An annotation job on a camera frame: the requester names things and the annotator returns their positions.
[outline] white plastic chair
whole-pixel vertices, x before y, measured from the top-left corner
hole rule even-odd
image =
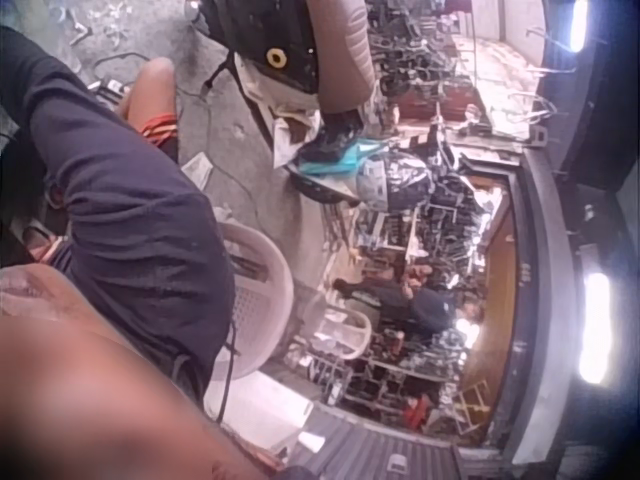
[[[362,355],[373,328],[364,313],[326,302],[321,294],[307,305],[303,336],[319,351],[331,353],[343,360]]]
[[[237,333],[232,378],[242,378],[260,368],[271,356],[284,333],[293,307],[293,277],[284,256],[264,234],[235,223],[218,223],[232,254],[265,268],[266,280],[235,275],[233,319]],[[228,342],[231,343],[231,331]],[[231,352],[218,355],[212,381],[224,381]]]

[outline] man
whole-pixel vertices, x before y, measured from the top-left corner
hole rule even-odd
[[[71,221],[70,240],[38,256],[201,403],[235,290],[209,201],[165,154],[177,156],[170,64],[143,69],[124,119],[6,27],[0,71],[0,102],[30,137]]]
[[[0,478],[315,478],[249,455],[53,268],[0,270],[0,307]]]
[[[333,288],[345,298],[354,298],[357,294],[374,297],[380,303],[375,307],[383,316],[415,322],[416,333],[425,337],[453,328],[457,319],[477,321],[480,316],[479,305],[470,297],[457,300],[453,295],[419,286],[410,278],[403,284],[377,278],[351,284],[339,278],[333,282]]]
[[[0,71],[0,101],[73,226],[56,269],[0,270],[0,478],[315,478],[276,473],[187,397],[201,401],[233,305],[206,198],[60,62],[3,27]]]

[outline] dark shorts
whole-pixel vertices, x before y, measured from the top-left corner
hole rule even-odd
[[[72,225],[50,263],[201,403],[235,288],[211,205],[175,162],[175,121],[173,134],[160,122],[147,135],[165,154],[58,60],[17,32],[0,33],[0,101],[29,132]]]

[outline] knee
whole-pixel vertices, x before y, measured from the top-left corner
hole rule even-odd
[[[153,79],[154,82],[174,85],[176,69],[171,60],[165,57],[159,57],[148,61],[144,67],[142,67],[139,76]]]

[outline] motorcycle helmet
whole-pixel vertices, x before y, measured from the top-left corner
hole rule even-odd
[[[397,213],[425,203],[434,182],[427,164],[406,152],[385,151],[368,156],[356,174],[358,196],[367,207]]]

